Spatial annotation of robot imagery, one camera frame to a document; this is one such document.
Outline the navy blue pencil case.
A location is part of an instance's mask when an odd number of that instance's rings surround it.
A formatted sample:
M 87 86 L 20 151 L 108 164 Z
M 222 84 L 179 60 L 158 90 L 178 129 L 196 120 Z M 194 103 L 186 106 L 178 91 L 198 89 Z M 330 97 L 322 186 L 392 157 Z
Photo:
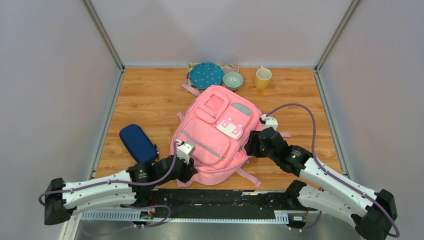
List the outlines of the navy blue pencil case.
M 122 128 L 119 137 L 137 163 L 153 163 L 159 159 L 159 150 L 137 124 Z

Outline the pink student backpack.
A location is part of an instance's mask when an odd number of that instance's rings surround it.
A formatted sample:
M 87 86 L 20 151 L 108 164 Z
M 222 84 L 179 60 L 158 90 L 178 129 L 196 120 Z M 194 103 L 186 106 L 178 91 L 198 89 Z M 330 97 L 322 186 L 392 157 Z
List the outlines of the pink student backpack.
M 250 159 L 244 149 L 250 131 L 262 130 L 261 110 L 220 85 L 211 85 L 203 92 L 188 84 L 182 87 L 196 99 L 185 113 L 177 113 L 180 124 L 172 140 L 195 146 L 191 158 L 197 174 L 186 183 L 177 180 L 177 186 L 188 187 L 194 182 L 213 186 L 238 173 L 259 187 L 261 182 L 241 168 Z

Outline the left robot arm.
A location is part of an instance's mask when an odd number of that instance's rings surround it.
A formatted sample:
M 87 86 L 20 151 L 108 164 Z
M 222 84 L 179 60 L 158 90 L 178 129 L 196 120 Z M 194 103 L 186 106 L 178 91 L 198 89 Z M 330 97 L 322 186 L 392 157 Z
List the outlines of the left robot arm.
M 109 176 L 80 182 L 50 181 L 39 196 L 46 226 L 64 223 L 71 216 L 111 207 L 134 205 L 145 208 L 153 201 L 151 190 L 172 180 L 189 181 L 198 171 L 194 160 L 170 155 L 154 163 L 136 163 Z

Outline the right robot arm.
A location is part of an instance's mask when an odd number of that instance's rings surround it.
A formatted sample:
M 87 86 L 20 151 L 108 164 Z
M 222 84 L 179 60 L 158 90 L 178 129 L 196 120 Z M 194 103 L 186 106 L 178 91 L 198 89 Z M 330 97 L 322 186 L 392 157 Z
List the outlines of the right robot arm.
M 398 213 L 394 195 L 386 189 L 375 191 L 364 187 L 316 159 L 310 151 L 289 145 L 271 127 L 252 130 L 244 146 L 248 156 L 271 159 L 281 170 L 323 188 L 319 190 L 303 181 L 294 180 L 287 188 L 286 205 L 293 210 L 301 206 L 326 212 L 349 225 L 366 240 L 398 237 L 393 229 Z

